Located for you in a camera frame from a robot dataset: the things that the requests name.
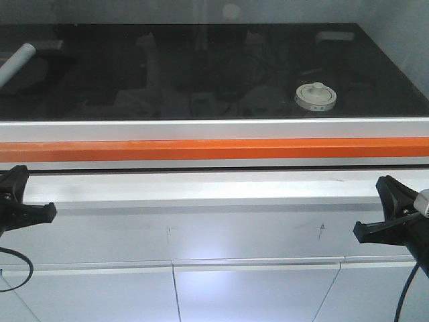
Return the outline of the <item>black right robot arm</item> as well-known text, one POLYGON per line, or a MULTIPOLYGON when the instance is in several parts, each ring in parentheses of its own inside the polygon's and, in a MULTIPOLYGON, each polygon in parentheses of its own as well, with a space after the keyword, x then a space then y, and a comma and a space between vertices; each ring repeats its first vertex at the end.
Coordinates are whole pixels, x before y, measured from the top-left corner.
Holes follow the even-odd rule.
POLYGON ((376 189, 384 220, 356 222, 353 233, 359 243, 403 246, 428 274, 428 190, 417 192, 392 176, 381 176, 376 189))

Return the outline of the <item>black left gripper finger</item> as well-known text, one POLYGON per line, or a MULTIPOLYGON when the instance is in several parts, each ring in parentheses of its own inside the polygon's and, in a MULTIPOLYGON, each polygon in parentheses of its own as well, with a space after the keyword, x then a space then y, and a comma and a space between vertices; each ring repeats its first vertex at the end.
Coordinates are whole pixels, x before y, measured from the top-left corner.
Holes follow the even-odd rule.
POLYGON ((29 178, 26 165, 17 165, 1 175, 1 198, 23 203, 23 194, 29 178))
POLYGON ((1 201, 1 235, 6 231, 53 222, 55 204, 35 206, 14 201, 1 201))

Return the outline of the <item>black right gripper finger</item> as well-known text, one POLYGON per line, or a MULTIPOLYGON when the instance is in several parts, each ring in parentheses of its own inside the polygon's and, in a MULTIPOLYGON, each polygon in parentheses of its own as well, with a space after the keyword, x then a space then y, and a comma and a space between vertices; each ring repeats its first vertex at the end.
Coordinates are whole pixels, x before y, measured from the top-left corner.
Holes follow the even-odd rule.
POLYGON ((402 217, 421 217, 414 207, 418 192, 402 184, 394 177, 380 176, 376 189, 381 199, 383 215, 386 221, 402 217))
POLYGON ((407 236, 406 226, 419 220, 427 221, 428 218, 419 212, 415 212, 397 219, 377 223, 357 221, 353 233, 360 244, 404 245, 407 236))

